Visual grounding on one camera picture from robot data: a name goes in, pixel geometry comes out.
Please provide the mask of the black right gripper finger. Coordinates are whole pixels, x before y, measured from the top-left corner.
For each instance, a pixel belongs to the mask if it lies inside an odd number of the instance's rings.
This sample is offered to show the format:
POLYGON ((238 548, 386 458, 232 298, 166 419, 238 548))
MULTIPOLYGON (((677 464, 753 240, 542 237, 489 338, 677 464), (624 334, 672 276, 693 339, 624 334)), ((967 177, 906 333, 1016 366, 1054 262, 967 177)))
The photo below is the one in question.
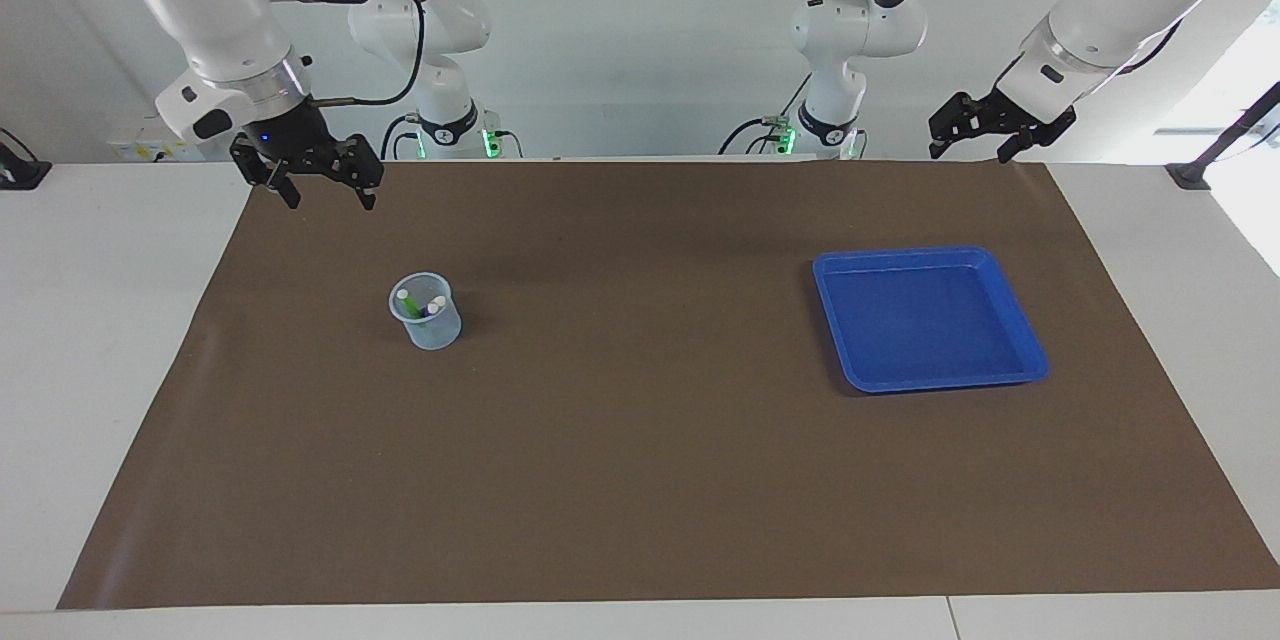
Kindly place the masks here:
POLYGON ((335 175, 339 183, 355 189, 366 211, 374 210, 384 178, 384 165, 364 134, 352 134, 335 143, 335 175))
POLYGON ((271 166, 264 161, 250 140, 233 140, 230 157, 250 186, 265 186, 269 192, 279 195, 291 210, 300 207, 301 195, 291 179, 288 166, 283 163, 271 166))

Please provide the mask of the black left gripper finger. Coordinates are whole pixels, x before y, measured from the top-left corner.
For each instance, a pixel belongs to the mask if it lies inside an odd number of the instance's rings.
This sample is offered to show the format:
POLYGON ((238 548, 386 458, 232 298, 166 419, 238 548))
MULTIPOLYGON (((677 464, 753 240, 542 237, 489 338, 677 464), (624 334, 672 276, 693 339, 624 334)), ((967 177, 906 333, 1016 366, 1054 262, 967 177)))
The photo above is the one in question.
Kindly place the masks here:
POLYGON ((1033 120, 1001 122, 1000 133, 1006 140, 997 148, 998 163, 1012 163, 1018 154, 1042 145, 1044 134, 1053 134, 1053 124, 1033 120))
POLYGON ((987 128, 987 99, 970 93, 955 93, 929 116, 929 157, 940 160, 954 143, 977 140, 989 133, 987 128))

